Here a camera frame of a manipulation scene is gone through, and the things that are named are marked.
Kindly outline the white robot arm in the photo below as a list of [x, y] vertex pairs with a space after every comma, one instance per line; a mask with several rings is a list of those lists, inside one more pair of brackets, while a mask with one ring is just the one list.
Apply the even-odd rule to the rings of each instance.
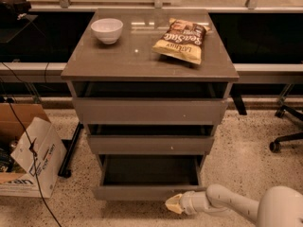
[[234, 211], [256, 227], [303, 227], [303, 195], [287, 186], [271, 187], [260, 201], [254, 201], [212, 184], [205, 191], [177, 194], [165, 205], [171, 212], [187, 215], [224, 216]]

